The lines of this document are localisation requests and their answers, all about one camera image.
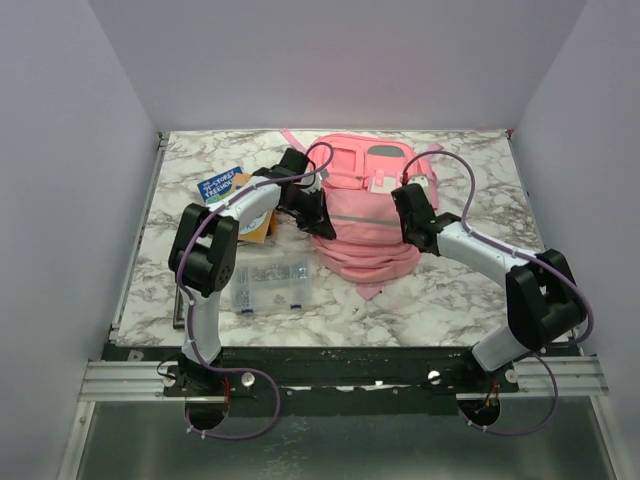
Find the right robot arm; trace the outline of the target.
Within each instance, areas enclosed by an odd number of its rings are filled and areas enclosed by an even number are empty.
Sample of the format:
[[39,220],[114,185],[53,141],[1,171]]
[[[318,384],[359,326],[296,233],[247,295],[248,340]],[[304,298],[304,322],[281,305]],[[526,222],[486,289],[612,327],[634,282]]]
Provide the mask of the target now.
[[538,351],[588,319],[566,258],[550,249],[518,250],[467,227],[451,213],[437,215],[423,188],[407,184],[391,193],[403,241],[420,252],[457,261],[499,285],[506,295],[507,323],[477,342],[460,379],[480,392],[496,370]]

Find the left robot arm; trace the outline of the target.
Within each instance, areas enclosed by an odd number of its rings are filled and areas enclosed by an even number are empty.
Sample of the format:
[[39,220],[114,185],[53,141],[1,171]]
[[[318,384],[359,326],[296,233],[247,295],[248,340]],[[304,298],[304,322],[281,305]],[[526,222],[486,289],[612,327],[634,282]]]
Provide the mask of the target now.
[[233,276],[241,230],[270,211],[295,219],[297,228],[324,239],[337,238],[323,190],[303,188],[300,181],[327,169],[334,149],[327,142],[305,153],[289,148],[280,162],[254,172],[245,185],[209,206],[188,205],[181,216],[168,264],[186,309],[182,354],[195,362],[187,382],[201,395],[214,393],[222,380],[213,364],[221,353],[219,304]]

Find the pink student backpack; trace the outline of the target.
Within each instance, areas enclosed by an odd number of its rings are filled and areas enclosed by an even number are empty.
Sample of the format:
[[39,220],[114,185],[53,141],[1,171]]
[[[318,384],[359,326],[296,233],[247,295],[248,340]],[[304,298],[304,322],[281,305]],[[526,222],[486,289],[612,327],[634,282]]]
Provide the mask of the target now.
[[377,296],[384,284],[405,276],[418,265],[420,253],[402,240],[400,220],[391,192],[412,175],[424,174],[424,189],[434,209],[439,208],[438,179],[432,169],[439,144],[419,157],[400,141],[333,133],[318,139],[333,147],[329,176],[322,182],[329,217],[337,237],[312,236],[320,262],[355,285],[365,300]]

